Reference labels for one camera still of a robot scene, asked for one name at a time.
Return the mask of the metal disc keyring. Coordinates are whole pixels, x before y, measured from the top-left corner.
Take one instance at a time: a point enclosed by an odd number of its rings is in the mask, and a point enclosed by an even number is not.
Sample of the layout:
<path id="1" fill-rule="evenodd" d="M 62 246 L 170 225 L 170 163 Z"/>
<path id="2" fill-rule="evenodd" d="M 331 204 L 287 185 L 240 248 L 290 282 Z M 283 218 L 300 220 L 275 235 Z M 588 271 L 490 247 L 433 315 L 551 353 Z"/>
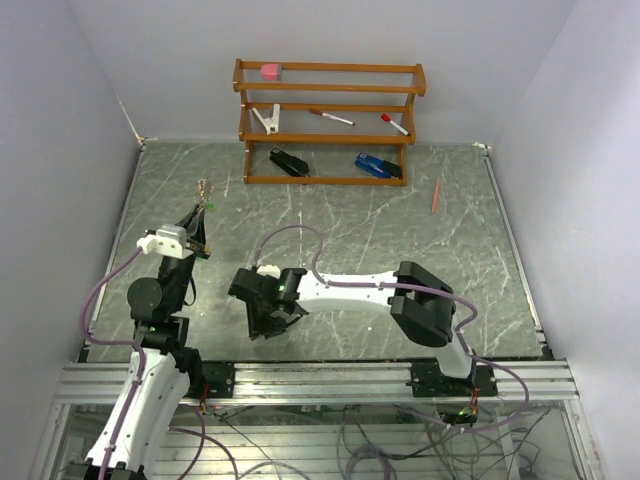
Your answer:
<path id="1" fill-rule="evenodd" d="M 194 205 L 194 217 L 199 219 L 207 213 L 215 210 L 214 203 L 211 200 L 213 184 L 208 177 L 201 178 L 197 181 L 197 192 Z"/>

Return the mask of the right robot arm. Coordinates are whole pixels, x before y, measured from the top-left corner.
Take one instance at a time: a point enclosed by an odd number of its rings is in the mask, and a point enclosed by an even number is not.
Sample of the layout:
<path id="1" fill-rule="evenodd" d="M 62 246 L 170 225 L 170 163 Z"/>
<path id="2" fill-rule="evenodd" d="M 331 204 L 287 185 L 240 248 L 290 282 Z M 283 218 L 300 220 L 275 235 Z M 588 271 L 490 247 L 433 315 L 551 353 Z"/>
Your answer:
<path id="1" fill-rule="evenodd" d="M 279 336 L 302 317 L 319 312 L 385 314 L 411 342 L 430 349 L 442 387 L 459 396 L 476 383 L 476 361 L 454 329 L 463 300 L 415 262 L 372 275 L 331 275 L 302 267 L 240 268 L 228 295 L 243 302 L 249 338 Z"/>

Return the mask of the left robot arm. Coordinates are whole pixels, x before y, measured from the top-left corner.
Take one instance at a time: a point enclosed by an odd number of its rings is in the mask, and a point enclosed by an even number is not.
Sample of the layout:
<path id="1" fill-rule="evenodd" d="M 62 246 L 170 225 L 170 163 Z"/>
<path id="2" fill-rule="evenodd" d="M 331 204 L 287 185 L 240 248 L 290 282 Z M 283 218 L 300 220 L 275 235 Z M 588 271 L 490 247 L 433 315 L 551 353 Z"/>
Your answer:
<path id="1" fill-rule="evenodd" d="M 65 479 L 148 479 L 161 437 L 184 397 L 206 385 L 197 349 L 187 346 L 189 320 L 180 316 L 194 287 L 198 258 L 207 259 L 206 207 L 195 204 L 175 224 L 148 230 L 125 263 L 159 255 L 154 277 L 129 287 L 127 301 L 134 333 L 127 376 L 99 438 L 80 463 L 69 464 Z"/>

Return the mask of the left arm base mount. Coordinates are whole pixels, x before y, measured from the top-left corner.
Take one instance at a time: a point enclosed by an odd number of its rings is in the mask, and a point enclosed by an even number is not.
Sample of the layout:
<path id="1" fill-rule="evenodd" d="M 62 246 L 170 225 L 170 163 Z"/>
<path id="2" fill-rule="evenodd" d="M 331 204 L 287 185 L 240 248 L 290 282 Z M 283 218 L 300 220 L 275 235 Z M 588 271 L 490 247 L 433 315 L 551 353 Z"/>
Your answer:
<path id="1" fill-rule="evenodd" d="M 189 371 L 189 398 L 232 398 L 235 388 L 236 369 L 233 362 L 200 362 Z"/>

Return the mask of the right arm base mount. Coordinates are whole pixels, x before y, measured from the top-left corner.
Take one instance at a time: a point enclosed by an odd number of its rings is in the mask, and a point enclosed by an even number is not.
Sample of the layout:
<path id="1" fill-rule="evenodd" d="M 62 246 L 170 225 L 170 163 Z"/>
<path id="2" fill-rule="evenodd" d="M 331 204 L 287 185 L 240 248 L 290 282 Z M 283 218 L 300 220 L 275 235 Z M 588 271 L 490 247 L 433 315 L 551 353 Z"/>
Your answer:
<path id="1" fill-rule="evenodd" d="M 490 366 L 472 364 L 471 374 L 465 379 L 445 376 L 435 359 L 412 362 L 409 381 L 414 398 L 479 397 L 498 395 L 497 380 Z"/>

